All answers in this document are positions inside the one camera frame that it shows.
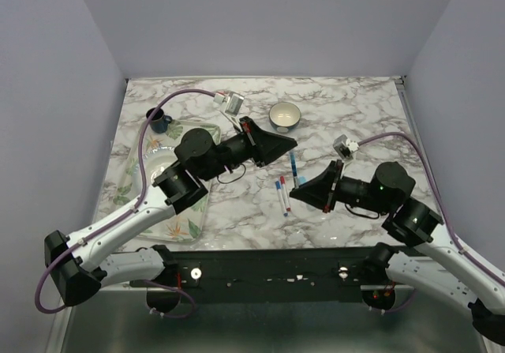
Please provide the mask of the blue patterned pen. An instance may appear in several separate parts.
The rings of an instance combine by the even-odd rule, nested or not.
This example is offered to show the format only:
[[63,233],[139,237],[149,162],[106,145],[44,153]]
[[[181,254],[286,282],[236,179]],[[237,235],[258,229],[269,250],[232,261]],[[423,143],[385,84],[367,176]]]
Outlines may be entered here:
[[289,151],[289,157],[290,157],[290,165],[291,165],[291,171],[292,171],[292,176],[293,176],[293,181],[294,181],[294,188],[297,189],[299,187],[299,181],[298,181],[298,176],[297,176],[297,164],[296,164],[296,159],[293,150]]

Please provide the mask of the white red-tipped marker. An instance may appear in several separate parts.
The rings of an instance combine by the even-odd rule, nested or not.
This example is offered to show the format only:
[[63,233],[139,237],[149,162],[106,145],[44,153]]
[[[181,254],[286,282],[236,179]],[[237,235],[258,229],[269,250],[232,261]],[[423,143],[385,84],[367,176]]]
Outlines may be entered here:
[[290,212],[291,206],[290,206],[289,194],[288,194],[287,188],[286,188],[286,183],[282,182],[281,187],[282,187],[282,193],[283,193],[284,201],[285,201],[285,205],[286,205],[286,210],[287,210],[287,212]]

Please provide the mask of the white blue-tipped pen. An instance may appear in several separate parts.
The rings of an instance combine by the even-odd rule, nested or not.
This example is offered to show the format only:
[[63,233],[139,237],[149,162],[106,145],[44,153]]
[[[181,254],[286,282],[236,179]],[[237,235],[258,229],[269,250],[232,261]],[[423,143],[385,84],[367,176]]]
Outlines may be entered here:
[[283,200],[283,196],[282,196],[282,190],[280,188],[277,189],[277,194],[278,194],[278,198],[279,198],[279,202],[280,202],[280,205],[281,205],[281,209],[282,209],[282,214],[287,217],[288,216],[288,211],[286,209],[286,204]]

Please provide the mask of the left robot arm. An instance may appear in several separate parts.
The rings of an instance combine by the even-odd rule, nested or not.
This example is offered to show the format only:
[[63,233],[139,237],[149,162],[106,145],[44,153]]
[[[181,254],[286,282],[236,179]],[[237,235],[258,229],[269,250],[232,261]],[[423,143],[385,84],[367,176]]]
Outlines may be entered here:
[[174,148],[176,160],[140,194],[100,221],[44,239],[45,277],[51,277],[65,306],[89,300],[101,288],[139,280],[165,286],[177,274],[170,251],[161,245],[130,253],[116,250],[148,228],[177,216],[208,194],[204,182],[251,160],[264,167],[297,147],[291,137],[262,130],[251,118],[240,132],[216,144],[202,128],[185,133]]

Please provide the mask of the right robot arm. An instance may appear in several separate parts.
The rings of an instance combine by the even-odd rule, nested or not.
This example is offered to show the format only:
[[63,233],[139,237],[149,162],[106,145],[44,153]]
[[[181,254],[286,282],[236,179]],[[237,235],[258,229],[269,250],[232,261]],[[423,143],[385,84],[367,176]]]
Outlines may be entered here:
[[378,243],[359,264],[367,282],[406,284],[469,311],[473,327],[492,342],[504,343],[504,273],[450,235],[442,218],[411,196],[415,181],[396,162],[378,166],[370,182],[342,175],[342,161],[290,191],[290,197],[323,212],[340,202],[383,216],[383,229],[398,242],[428,257],[420,262]]

